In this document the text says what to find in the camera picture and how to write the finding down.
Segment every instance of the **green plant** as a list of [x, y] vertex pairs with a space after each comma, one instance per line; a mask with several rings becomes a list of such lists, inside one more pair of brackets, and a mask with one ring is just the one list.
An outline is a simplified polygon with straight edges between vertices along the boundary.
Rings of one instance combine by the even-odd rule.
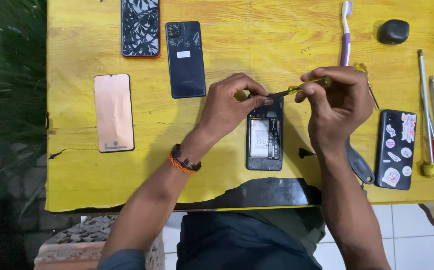
[[[46, 152], [45, 118], [46, 0], [0, 0], [0, 173], [6, 173], [0, 179], [4, 182], [23, 175]], [[18, 150], [17, 143], [22, 145]], [[6, 185], [0, 186], [6, 191]]]

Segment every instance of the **phone battery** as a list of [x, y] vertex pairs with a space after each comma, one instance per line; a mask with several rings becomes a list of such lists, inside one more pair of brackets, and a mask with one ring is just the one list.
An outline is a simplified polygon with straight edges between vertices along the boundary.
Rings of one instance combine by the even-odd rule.
[[250, 156], [268, 157], [269, 156], [269, 120], [250, 121]]
[[268, 158], [269, 159], [279, 159], [280, 158], [280, 147], [279, 140], [280, 136], [278, 130], [280, 128], [280, 121], [276, 118], [270, 118], [268, 121], [269, 126], [269, 148], [268, 148]]

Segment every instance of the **dark shirt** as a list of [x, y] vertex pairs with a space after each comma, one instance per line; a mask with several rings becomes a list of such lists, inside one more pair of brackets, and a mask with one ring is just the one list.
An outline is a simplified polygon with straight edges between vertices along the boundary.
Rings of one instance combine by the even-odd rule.
[[[189, 212], [182, 219], [177, 270], [320, 270], [285, 232], [234, 212]], [[120, 250], [98, 270], [144, 270], [141, 250]]]

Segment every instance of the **white and purple toothbrush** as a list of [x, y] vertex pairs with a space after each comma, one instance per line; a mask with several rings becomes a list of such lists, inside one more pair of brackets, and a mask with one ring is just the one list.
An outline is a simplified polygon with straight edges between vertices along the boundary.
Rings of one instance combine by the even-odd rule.
[[340, 66], [348, 66], [350, 59], [350, 30], [348, 30], [347, 17], [352, 14], [352, 1], [345, 1], [342, 5], [342, 25], [344, 36], [342, 37], [342, 54], [340, 55]]

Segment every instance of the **yellow table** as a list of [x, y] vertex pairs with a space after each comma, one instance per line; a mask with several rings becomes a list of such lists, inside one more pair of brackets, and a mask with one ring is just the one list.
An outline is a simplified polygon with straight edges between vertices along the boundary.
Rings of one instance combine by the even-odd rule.
[[[300, 75], [309, 70], [338, 64], [340, 9], [340, 3], [333, 0], [161, 0], [162, 55], [156, 60], [135, 60], [120, 54], [119, 0], [49, 0], [48, 153], [64, 151], [48, 160], [46, 209], [61, 212], [125, 203], [167, 158], [172, 145], [198, 122], [205, 97], [176, 100], [170, 96], [166, 22], [201, 23], [207, 86], [245, 72], [272, 93], [298, 83]], [[389, 19], [410, 23], [410, 37], [404, 44], [376, 41], [378, 25]], [[358, 1], [348, 20], [350, 62], [367, 65], [380, 106], [418, 113], [410, 190], [368, 185], [369, 200], [373, 204], [434, 202], [434, 180], [418, 173], [424, 147], [417, 58], [417, 49], [423, 49], [427, 74], [434, 75], [434, 1]], [[97, 150], [94, 76], [117, 73], [130, 75], [135, 150], [101, 154]], [[296, 104], [286, 97], [284, 112], [281, 171], [245, 168], [243, 121], [205, 156], [202, 170], [190, 178], [178, 202], [211, 200], [251, 179], [267, 177], [284, 181], [303, 177], [318, 188], [316, 158], [298, 157], [300, 147], [311, 150], [309, 104]], [[352, 146], [371, 167], [377, 125], [375, 111], [351, 137]]]

